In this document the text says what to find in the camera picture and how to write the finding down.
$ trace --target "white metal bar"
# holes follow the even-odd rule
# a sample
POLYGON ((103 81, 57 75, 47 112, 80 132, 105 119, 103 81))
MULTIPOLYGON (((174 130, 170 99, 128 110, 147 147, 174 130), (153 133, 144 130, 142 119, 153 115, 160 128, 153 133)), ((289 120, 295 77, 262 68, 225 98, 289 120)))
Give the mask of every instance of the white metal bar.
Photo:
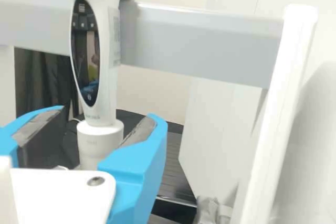
POLYGON ((122 63, 268 88, 282 22, 123 1, 122 63))
MULTIPOLYGON (((71 0, 0 0, 0 45, 69 55, 71 0)), ((268 88, 282 21, 122 1, 123 64, 268 88)))

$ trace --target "dark curtain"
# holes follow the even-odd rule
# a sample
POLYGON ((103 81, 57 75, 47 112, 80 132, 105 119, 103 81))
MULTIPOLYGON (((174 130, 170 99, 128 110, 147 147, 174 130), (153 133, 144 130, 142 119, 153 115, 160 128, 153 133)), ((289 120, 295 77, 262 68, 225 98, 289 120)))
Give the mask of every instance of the dark curtain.
POLYGON ((69 57, 15 48, 15 85, 17 116, 52 105, 65 105, 69 113, 71 100, 78 114, 69 57))

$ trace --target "metal screw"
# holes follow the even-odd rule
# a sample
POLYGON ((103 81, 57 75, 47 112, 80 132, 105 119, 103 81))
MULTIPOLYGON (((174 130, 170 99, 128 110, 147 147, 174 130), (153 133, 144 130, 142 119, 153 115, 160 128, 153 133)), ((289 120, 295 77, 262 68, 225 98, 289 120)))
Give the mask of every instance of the metal screw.
POLYGON ((88 186, 100 186, 105 182, 105 179, 103 177, 93 177, 89 179, 88 186))

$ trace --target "pipette display screen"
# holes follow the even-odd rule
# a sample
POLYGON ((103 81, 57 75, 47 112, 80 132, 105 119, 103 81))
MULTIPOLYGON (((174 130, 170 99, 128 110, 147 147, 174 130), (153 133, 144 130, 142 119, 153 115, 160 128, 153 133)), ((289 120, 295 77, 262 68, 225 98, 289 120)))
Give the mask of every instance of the pipette display screen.
POLYGON ((96 102, 100 50, 96 17, 86 0, 76 0, 71 20, 71 52, 80 93, 88 106, 96 102))

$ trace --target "blue clamp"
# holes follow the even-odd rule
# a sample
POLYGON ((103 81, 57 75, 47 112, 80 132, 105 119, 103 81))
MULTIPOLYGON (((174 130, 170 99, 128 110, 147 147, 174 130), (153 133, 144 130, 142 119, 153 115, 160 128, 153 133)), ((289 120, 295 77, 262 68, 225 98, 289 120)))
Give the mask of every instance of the blue clamp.
MULTIPOLYGON (((22 126, 40 113, 61 110, 53 106, 20 116, 0 128, 0 155, 10 155, 18 167, 18 144, 12 138, 22 126)), ((146 224, 162 180, 166 160, 167 123, 149 114, 156 126, 147 140, 122 147, 98 165, 98 170, 111 174, 117 182, 114 203, 107 224, 146 224)))

